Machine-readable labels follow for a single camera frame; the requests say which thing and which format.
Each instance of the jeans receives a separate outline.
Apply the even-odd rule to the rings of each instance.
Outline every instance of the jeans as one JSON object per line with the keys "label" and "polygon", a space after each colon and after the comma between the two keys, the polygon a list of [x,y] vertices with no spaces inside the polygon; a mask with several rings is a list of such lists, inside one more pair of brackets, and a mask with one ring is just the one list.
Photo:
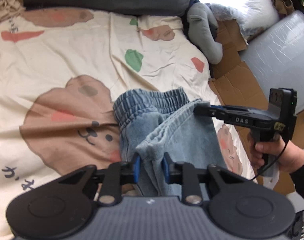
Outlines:
{"label": "jeans", "polygon": [[[215,163],[226,167],[212,118],[194,116],[197,99],[189,102],[182,88],[167,92],[130,90],[119,96],[113,110],[120,126],[120,152],[129,161],[137,152],[142,161],[137,183],[144,196],[181,195],[180,185],[165,182],[161,162],[168,152],[174,162],[196,168]],[[202,185],[204,200],[208,199]]]}

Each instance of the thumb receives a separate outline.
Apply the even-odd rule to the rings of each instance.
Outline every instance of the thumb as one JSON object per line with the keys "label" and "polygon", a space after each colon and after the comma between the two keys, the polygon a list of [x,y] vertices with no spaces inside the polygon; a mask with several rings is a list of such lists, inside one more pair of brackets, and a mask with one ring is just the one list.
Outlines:
{"label": "thumb", "polygon": [[258,142],[255,149],[261,153],[268,153],[272,155],[279,155],[285,146],[285,142],[280,139],[276,142]]}

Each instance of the device handle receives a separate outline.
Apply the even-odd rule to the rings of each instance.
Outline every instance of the device handle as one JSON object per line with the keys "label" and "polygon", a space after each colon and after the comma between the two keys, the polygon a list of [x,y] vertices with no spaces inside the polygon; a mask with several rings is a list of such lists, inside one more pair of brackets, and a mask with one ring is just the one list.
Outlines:
{"label": "device handle", "polygon": [[[279,133],[275,133],[275,132],[266,132],[266,131],[259,131],[259,130],[251,130],[252,133],[252,137],[255,141],[255,144],[257,142],[276,142],[280,140],[280,135]],[[258,173],[262,173],[262,171],[264,171],[264,169],[266,168],[267,165],[269,165],[272,161],[274,161],[274,159],[276,158],[276,156],[270,155],[270,154],[263,154],[263,160],[264,160],[264,165],[262,167],[260,167],[257,172]],[[272,169],[267,170],[265,172],[263,172],[261,174],[261,176],[263,177],[271,177],[272,174]]]}

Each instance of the bed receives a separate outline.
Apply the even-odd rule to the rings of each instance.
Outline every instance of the bed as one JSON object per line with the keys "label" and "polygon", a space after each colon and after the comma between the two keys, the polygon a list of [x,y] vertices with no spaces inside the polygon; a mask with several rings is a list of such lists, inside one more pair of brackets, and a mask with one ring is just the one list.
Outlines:
{"label": "bed", "polygon": [[[120,94],[183,87],[190,100],[218,105],[208,80],[207,59],[179,17],[48,8],[0,23],[0,240],[12,238],[5,210],[14,197],[87,164],[120,160],[112,115]],[[97,116],[97,107],[106,114]],[[107,133],[89,144],[87,128],[98,119]],[[213,122],[222,152],[238,158],[235,172],[253,177],[235,128]]]}

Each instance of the cardboard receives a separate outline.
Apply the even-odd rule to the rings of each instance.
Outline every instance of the cardboard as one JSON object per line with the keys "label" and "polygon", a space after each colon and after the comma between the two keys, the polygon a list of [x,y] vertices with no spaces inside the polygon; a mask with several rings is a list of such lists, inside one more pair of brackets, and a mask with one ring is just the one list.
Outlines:
{"label": "cardboard", "polygon": [[[223,45],[223,59],[219,64],[213,65],[214,79],[209,81],[209,85],[218,96],[221,104],[267,109],[268,101],[262,89],[247,64],[239,57],[238,51],[246,49],[247,45],[235,20],[219,22],[216,41]],[[249,159],[251,159],[247,141],[249,129],[239,126],[235,128]],[[298,115],[292,141],[304,149],[304,111]],[[274,190],[283,195],[295,191],[289,174],[281,172],[279,182]]]}

